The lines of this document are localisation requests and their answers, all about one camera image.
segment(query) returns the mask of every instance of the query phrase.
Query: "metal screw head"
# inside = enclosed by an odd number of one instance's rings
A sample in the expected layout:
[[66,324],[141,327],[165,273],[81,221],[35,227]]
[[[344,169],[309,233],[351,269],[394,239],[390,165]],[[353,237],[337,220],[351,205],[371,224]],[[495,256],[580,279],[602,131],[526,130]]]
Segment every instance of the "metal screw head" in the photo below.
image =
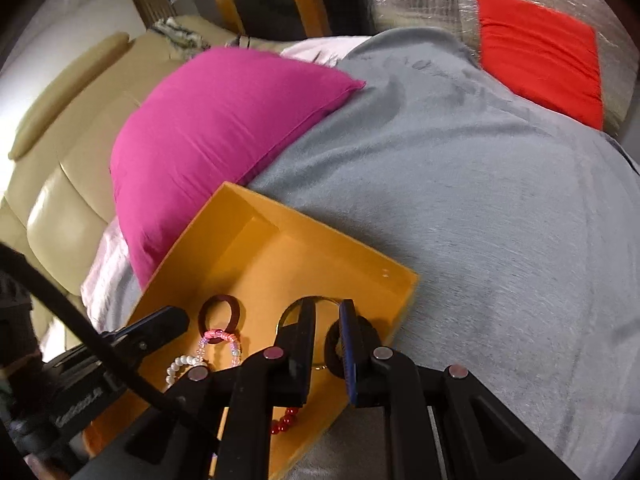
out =
[[391,348],[388,348],[386,346],[379,346],[373,351],[373,357],[383,361],[386,361],[387,359],[391,358],[393,354],[394,354],[394,351]]
[[469,370],[464,365],[454,364],[449,367],[449,375],[454,379],[464,379],[469,375]]
[[191,381],[201,381],[206,379],[208,375],[209,370],[207,370],[206,366],[194,366],[187,372],[187,377],[190,378]]
[[270,346],[262,352],[265,359],[280,359],[284,355],[284,350],[279,346]]

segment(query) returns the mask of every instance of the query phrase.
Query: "yellow box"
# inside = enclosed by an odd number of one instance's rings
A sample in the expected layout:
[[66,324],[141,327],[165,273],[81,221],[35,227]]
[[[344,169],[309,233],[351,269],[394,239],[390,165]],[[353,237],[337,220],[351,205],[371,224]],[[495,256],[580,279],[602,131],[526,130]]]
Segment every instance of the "yellow box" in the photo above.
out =
[[[389,342],[417,281],[413,271],[353,238],[260,194],[224,183],[167,254],[131,317],[135,322],[170,304],[183,308],[191,319],[188,332],[147,357],[140,374],[165,388],[166,369],[174,358],[195,353],[198,312],[215,294],[230,294],[241,303],[238,334],[244,358],[273,344],[283,310],[302,296],[351,298],[382,340]],[[224,328],[228,316],[226,304],[212,308],[207,326]],[[322,360],[324,336],[335,319],[335,305],[317,305],[314,361]],[[216,369],[230,365],[228,345],[210,345],[207,352]],[[313,371],[297,424],[271,437],[270,478],[284,475],[346,405],[344,382],[328,370]],[[144,401],[126,392],[87,432],[94,450],[145,408]],[[283,411],[274,409],[274,418]]]

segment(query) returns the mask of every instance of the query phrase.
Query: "pink pillow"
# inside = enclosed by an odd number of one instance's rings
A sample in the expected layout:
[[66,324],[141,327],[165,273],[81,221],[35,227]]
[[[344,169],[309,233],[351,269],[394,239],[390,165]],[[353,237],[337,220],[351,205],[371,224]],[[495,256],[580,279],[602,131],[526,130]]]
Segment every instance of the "pink pillow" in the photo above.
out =
[[164,79],[111,153],[116,213],[140,285],[222,182],[247,184],[364,85],[240,48],[212,48]]

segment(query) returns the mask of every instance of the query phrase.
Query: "metal ring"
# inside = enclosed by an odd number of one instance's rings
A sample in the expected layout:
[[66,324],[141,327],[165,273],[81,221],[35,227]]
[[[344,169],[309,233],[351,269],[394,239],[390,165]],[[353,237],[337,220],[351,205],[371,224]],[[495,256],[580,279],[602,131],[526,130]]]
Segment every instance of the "metal ring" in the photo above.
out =
[[[207,312],[216,303],[228,303],[231,308],[231,319],[229,319],[229,324],[226,326],[225,332],[233,334],[238,327],[238,321],[240,321],[240,302],[228,294],[216,294],[215,296],[211,296],[202,304],[200,312],[198,313],[198,330],[200,331],[201,337],[204,337],[204,333],[207,331],[207,325],[205,323]],[[209,344],[217,345],[223,341],[224,339],[221,337],[215,337],[213,339],[209,339]]]
[[[276,336],[278,335],[278,331],[284,326],[284,323],[287,320],[287,317],[300,305],[302,305],[303,300],[312,300],[314,304],[318,304],[318,301],[329,301],[336,306],[340,306],[341,300],[334,300],[334,298],[328,298],[326,296],[303,296],[302,298],[298,298],[296,301],[291,303],[282,313],[280,319],[278,320],[278,324],[276,325]],[[326,370],[327,366],[325,363],[312,363],[311,368],[313,370]]]

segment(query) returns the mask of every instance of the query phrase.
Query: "pearl bracelet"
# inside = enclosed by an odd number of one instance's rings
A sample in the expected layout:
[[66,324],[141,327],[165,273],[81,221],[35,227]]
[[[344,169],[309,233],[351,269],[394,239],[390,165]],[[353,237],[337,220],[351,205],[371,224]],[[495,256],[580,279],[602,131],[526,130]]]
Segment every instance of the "pearl bracelet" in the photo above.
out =
[[175,375],[178,373],[181,367],[184,365],[201,365],[203,363],[203,359],[196,357],[194,355],[181,355],[180,357],[175,358],[174,362],[171,363],[166,369],[166,383],[171,386],[175,383]]

